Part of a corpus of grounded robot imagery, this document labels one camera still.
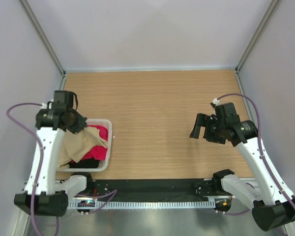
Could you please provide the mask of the beige t shirt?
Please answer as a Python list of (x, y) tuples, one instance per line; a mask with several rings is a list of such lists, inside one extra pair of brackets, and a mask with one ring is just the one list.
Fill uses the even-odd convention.
[(68, 169), (70, 161), (80, 162), (96, 146), (108, 148), (108, 141), (100, 136), (100, 130), (97, 127), (88, 126), (77, 134), (65, 132), (59, 148), (56, 168)]

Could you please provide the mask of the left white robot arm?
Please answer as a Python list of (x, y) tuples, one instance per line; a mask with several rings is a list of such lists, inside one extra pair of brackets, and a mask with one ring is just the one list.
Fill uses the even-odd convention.
[(14, 196), (14, 204), (29, 215), (62, 217), (69, 200), (79, 193), (88, 197), (94, 192), (92, 177), (75, 172), (64, 183), (56, 184), (55, 175), (60, 145), (66, 131), (77, 134), (87, 123), (77, 111), (42, 109), (36, 115), (37, 139), (30, 177), (23, 193)]

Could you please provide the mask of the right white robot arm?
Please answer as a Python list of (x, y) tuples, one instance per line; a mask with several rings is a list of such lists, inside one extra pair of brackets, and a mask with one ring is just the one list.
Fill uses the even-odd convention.
[(240, 121), (235, 112), (197, 114), (190, 137), (197, 139), (201, 128), (212, 143), (232, 143), (252, 171), (258, 189), (254, 189), (229, 169), (213, 174), (212, 190), (238, 198), (249, 210), (258, 227), (269, 231), (295, 221), (295, 194), (284, 183), (264, 147), (254, 122)]

